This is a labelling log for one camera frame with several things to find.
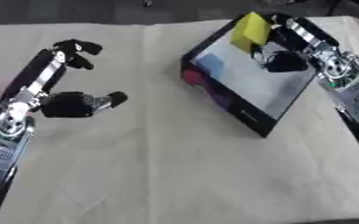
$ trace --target robotic hand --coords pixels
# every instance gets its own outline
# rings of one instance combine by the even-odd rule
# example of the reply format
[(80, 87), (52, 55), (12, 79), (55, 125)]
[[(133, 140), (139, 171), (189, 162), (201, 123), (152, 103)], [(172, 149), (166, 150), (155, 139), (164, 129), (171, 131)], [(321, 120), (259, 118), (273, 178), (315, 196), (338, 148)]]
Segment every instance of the robotic hand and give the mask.
[(90, 117), (127, 100), (121, 92), (100, 98), (82, 92), (50, 94), (67, 67), (94, 68), (79, 52), (96, 55), (101, 50), (100, 45), (76, 39), (56, 43), (40, 51), (5, 89), (0, 99), (0, 206), (17, 161), (34, 134), (33, 112), (42, 110), (46, 117)]
[(339, 42), (309, 20), (284, 14), (264, 18), (273, 25), (269, 41), (299, 53), (316, 68), (318, 81), (336, 108), (359, 123), (359, 57), (341, 52)]

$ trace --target black fingertip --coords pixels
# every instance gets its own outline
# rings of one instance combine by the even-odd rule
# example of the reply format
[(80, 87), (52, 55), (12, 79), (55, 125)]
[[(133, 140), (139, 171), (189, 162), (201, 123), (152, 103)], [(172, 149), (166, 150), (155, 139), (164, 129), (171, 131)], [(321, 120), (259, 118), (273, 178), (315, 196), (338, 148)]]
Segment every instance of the black fingertip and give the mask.
[(123, 92), (115, 92), (108, 94), (111, 97), (111, 107), (115, 108), (116, 106), (128, 101), (128, 95)]

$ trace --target table surface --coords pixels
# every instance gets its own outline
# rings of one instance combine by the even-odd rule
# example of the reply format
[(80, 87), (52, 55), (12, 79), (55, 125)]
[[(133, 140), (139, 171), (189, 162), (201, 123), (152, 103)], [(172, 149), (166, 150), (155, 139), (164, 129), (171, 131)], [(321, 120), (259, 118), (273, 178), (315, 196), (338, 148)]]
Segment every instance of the table surface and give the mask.
[[(359, 54), (359, 21), (315, 21)], [(359, 144), (317, 83), (263, 140), (180, 80), (181, 55), (225, 23), (0, 26), (0, 87), (42, 47), (77, 38), (104, 52), (90, 58), (94, 71), (69, 70), (55, 90), (130, 97), (92, 119), (38, 115), (0, 223), (359, 217)]]

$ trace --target robotic finger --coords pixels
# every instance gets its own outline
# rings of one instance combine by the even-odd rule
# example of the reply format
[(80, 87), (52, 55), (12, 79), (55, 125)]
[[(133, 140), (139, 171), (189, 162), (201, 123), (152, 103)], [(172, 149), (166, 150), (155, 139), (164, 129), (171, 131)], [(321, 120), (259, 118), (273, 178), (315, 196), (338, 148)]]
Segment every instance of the robotic finger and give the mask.
[(45, 117), (90, 117), (106, 109), (112, 109), (128, 99), (122, 92), (95, 98), (82, 92), (53, 94), (46, 99), (41, 110)]

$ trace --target yellow block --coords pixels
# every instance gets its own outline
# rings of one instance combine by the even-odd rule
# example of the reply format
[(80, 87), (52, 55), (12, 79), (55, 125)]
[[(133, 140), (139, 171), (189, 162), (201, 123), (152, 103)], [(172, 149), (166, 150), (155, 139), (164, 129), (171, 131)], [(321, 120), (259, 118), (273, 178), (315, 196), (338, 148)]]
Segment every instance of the yellow block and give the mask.
[(231, 44), (250, 53), (252, 44), (264, 46), (270, 35), (271, 25), (256, 12), (239, 20), (231, 36)]

